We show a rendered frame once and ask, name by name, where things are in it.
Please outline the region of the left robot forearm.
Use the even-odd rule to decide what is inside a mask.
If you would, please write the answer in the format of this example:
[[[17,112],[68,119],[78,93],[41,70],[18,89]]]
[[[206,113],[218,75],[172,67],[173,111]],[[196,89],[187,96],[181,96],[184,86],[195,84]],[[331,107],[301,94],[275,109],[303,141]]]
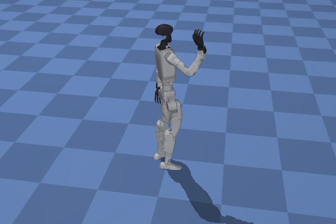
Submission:
[[[159,75],[158,75],[158,70],[157,70],[157,68],[156,68],[156,73],[157,73],[157,78],[156,78],[156,80],[157,80],[157,83],[158,83],[158,85],[157,85],[157,87],[159,88],[159,87],[161,87],[162,86],[162,81],[159,79]]]

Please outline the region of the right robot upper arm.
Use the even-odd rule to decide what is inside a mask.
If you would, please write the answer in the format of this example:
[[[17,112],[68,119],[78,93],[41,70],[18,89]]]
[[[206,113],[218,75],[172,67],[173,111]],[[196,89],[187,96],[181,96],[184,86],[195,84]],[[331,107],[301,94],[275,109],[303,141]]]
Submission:
[[[176,67],[179,71],[184,73],[186,76],[192,77],[193,75],[195,75],[196,72],[192,76],[187,75],[186,71],[188,68],[186,68],[185,64],[181,60],[179,60],[179,58],[174,53],[167,52],[164,55],[164,58],[169,64]]]

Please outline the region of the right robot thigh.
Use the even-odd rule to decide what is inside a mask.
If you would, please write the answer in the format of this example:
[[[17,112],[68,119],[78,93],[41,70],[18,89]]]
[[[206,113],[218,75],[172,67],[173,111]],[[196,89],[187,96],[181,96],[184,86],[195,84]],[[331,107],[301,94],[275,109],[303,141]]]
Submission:
[[[166,107],[167,110],[170,111],[170,126],[171,129],[167,129],[164,132],[164,136],[166,133],[173,134],[173,137],[177,136],[182,122],[182,108],[179,100],[174,99],[173,96],[170,96],[166,99]]]

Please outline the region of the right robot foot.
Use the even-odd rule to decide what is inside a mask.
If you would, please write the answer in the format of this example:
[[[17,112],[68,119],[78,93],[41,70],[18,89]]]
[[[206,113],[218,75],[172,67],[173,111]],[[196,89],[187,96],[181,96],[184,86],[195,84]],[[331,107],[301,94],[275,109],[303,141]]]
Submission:
[[[168,164],[168,163],[167,163]],[[165,165],[165,162],[161,162],[159,165],[161,169],[170,169],[170,170],[180,170],[182,169],[181,165],[176,165],[170,162],[170,165]]]

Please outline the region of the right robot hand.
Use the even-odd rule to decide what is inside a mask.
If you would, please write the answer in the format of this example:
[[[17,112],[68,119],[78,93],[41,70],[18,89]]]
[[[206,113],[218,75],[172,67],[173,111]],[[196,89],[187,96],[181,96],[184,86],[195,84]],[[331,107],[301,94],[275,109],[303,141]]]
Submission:
[[[204,32],[202,32],[202,34],[201,34],[201,30],[200,30],[199,34],[198,34],[198,31],[199,31],[199,29],[198,30],[196,29],[194,31],[193,40],[196,43],[196,45],[198,46],[197,49],[202,50],[203,53],[205,54],[206,53],[206,47],[204,46],[204,42],[203,42],[203,33]],[[201,34],[201,36],[200,36],[200,34]]]

